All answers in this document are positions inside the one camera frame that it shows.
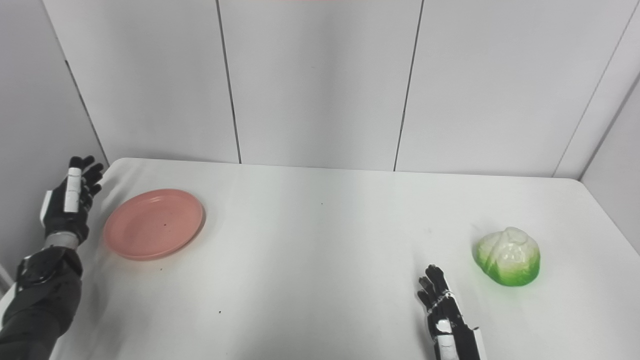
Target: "white wall panel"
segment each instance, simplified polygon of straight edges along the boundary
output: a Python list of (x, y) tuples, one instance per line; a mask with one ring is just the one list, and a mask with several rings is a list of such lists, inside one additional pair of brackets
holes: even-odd
[(426, 0), (397, 169), (551, 176), (636, 3)]
[(420, 0), (221, 0), (243, 163), (392, 170)]
[(634, 75), (640, 72), (640, 12), (630, 19), (624, 36), (593, 94), (554, 177), (578, 179), (620, 108)]
[(630, 94), (582, 182), (640, 252), (640, 85)]
[(215, 1), (44, 2), (109, 160), (238, 161)]
[(104, 162), (42, 3), (0, 1), (0, 263), (6, 272), (14, 275), (20, 260), (44, 244), (45, 191), (60, 184), (71, 156), (91, 154)]

